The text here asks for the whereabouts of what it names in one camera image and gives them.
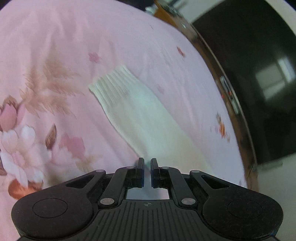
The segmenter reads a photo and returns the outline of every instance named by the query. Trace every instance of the triangular cutout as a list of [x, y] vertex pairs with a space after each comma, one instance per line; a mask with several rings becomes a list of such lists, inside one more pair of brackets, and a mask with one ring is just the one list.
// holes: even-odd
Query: triangular cutout
[[94, 175], [82, 177], [78, 180], [68, 183], [66, 186], [70, 187], [70, 188], [84, 188], [86, 186], [86, 184], [88, 184], [91, 181], [91, 179], [93, 179], [93, 177], [94, 177]]
[[208, 176], [202, 176], [202, 179], [205, 180], [205, 182], [213, 189], [221, 189], [221, 188], [228, 188], [229, 185], [221, 183], [213, 178], [210, 178]]

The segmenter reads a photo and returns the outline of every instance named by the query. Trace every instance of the white sock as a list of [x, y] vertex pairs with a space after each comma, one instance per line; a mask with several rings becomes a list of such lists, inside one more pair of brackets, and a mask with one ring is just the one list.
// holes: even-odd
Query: white sock
[[175, 167], [181, 173], [197, 169], [213, 174], [203, 154], [157, 97], [125, 66], [99, 78], [89, 89], [110, 123], [146, 165], [156, 158], [160, 167]]

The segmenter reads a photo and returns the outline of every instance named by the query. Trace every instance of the crosshair logo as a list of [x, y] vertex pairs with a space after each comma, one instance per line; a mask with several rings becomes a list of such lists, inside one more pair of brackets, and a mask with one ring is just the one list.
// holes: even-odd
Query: crosshair logo
[[144, 203], [144, 205], [145, 205], [146, 207], [150, 207], [150, 206], [152, 205], [152, 203], [150, 203], [150, 202], [146, 202], [146, 203]]

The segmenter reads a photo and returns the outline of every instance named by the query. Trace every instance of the bedsheet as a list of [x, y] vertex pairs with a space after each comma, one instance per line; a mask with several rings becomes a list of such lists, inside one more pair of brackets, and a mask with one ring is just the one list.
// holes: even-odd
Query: bedsheet
[[213, 77], [173, 27], [113, 0], [12, 0], [0, 23], [1, 240], [19, 237], [10, 217], [17, 199], [135, 163], [88, 89], [122, 64], [153, 91], [216, 176], [246, 186]]

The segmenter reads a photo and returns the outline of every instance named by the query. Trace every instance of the pink bedsheet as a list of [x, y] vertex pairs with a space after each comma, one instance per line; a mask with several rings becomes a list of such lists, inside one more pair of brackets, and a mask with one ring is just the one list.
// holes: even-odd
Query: pink bedsheet
[[10, 212], [22, 196], [135, 163], [88, 90], [121, 64], [155, 93], [218, 177], [246, 186], [212, 75], [173, 27], [113, 0], [13, 0], [0, 23], [1, 240], [19, 237]]

